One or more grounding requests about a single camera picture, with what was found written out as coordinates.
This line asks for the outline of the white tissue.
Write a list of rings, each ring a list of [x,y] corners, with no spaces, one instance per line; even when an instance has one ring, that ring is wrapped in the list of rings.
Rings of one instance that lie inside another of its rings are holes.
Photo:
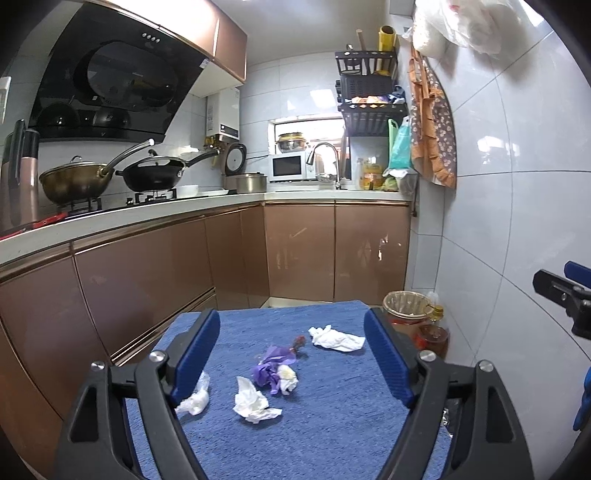
[[[342,353],[360,351],[366,342],[365,337],[335,330],[331,325],[324,328],[311,327],[308,334],[311,335],[311,343],[315,346]]]

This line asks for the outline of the brown kitchen cabinets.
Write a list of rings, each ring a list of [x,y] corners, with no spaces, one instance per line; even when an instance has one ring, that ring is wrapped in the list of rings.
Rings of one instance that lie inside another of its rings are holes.
[[[380,304],[404,286],[404,200],[173,201],[79,216],[1,241],[1,426],[48,475],[89,365],[144,353],[199,305],[271,297]]]

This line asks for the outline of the steel pot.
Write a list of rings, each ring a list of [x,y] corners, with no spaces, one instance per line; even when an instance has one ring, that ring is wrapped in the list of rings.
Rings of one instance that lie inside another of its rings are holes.
[[[260,172],[225,176],[223,187],[231,194],[266,193],[267,177]]]

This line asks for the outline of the black range hood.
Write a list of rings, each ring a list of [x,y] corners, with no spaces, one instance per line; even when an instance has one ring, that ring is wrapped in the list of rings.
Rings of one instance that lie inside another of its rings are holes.
[[[207,63],[156,28],[84,4],[52,48],[30,123],[44,141],[160,143]]]

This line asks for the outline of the amber cooking oil bottle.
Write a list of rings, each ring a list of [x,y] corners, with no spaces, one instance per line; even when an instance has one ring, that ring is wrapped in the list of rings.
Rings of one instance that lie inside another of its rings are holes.
[[[429,313],[428,320],[418,327],[414,344],[419,350],[431,350],[442,359],[446,358],[450,333],[441,325],[444,318],[444,307],[435,305]]]

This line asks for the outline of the white hanging plastic bag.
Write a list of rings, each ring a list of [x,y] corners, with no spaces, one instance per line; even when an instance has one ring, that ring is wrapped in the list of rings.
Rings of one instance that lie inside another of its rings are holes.
[[[524,39],[525,24],[511,1],[416,1],[412,46],[441,58],[454,44],[500,57]]]

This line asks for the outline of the black frying pan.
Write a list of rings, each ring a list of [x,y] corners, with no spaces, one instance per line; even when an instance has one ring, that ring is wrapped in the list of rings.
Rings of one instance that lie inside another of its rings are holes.
[[[126,186],[133,192],[165,191],[176,186],[185,170],[219,154],[219,148],[207,148],[191,160],[185,161],[175,156],[159,156],[150,149],[147,157],[123,170],[117,170],[115,174],[122,177]]]

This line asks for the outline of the orange patterned apron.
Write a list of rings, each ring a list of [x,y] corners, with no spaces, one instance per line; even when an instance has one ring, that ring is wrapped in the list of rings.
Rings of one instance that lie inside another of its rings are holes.
[[[457,139],[448,97],[428,59],[414,47],[408,72],[413,167],[425,180],[455,190]]]

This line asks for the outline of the black wall rack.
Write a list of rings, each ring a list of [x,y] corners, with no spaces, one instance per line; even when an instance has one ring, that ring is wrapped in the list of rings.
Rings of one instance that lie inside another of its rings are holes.
[[[338,110],[349,137],[387,137],[389,124],[400,125],[409,113],[398,81],[398,48],[335,52],[335,62]]]

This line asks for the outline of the small white tissue ball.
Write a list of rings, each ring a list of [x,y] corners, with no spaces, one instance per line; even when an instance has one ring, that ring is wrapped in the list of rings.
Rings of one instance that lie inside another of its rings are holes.
[[[290,368],[290,365],[280,365],[277,367],[277,375],[280,379],[279,385],[281,394],[283,394],[283,396],[290,395],[290,393],[297,388],[297,373],[294,369]]]

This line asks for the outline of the chrome kitchen faucet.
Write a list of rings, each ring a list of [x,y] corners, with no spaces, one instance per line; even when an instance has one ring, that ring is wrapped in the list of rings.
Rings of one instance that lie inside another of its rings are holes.
[[[315,179],[318,182],[331,184],[335,190],[342,189],[339,150],[334,144],[327,141],[315,144],[308,153],[305,165],[314,170]]]

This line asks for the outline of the brass wok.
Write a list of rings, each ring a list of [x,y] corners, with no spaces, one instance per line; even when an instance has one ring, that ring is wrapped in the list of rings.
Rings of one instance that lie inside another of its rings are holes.
[[[106,190],[115,167],[131,155],[155,145],[154,139],[133,145],[108,163],[72,159],[39,175],[45,196],[56,205],[96,199]]]

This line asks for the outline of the purple crumpled glove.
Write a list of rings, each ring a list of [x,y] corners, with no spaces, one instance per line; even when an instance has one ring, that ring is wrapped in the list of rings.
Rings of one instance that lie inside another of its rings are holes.
[[[257,387],[270,387],[270,393],[280,392],[280,366],[290,366],[297,361],[296,352],[292,347],[271,345],[252,368],[252,381]]]

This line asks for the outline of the green plastic bag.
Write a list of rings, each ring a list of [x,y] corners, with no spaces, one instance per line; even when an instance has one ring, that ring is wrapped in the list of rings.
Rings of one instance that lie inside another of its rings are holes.
[[[389,169],[403,170],[411,167],[411,125],[405,116],[401,123],[389,120]]]

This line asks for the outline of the blue towel mat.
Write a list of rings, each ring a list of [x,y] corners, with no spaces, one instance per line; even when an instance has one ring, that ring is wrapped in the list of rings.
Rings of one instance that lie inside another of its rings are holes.
[[[363,335],[360,301],[294,308],[222,311],[221,331],[204,370],[207,408],[179,422],[211,479],[374,479],[408,415],[388,390],[370,350],[341,353],[304,346],[288,396],[267,397],[283,413],[250,424],[235,413],[236,379],[271,345],[287,346],[311,327]]]

